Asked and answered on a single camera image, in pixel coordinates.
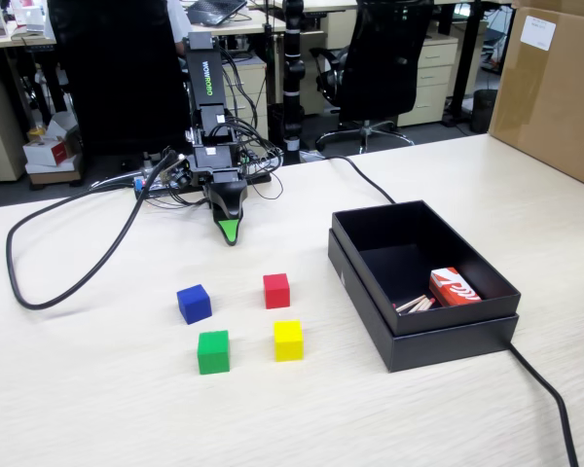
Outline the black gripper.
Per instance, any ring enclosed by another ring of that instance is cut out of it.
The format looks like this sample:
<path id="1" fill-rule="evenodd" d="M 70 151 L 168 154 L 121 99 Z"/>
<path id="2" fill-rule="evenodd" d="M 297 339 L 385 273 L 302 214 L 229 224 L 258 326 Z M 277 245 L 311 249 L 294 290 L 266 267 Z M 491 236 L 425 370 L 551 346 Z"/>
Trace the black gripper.
<path id="1" fill-rule="evenodd" d="M 242 203 L 247 198 L 247 182 L 241 173 L 238 145 L 196 145 L 190 156 L 192 187 L 208 185 L 213 219 L 228 245 L 237 243 L 243 217 Z"/>

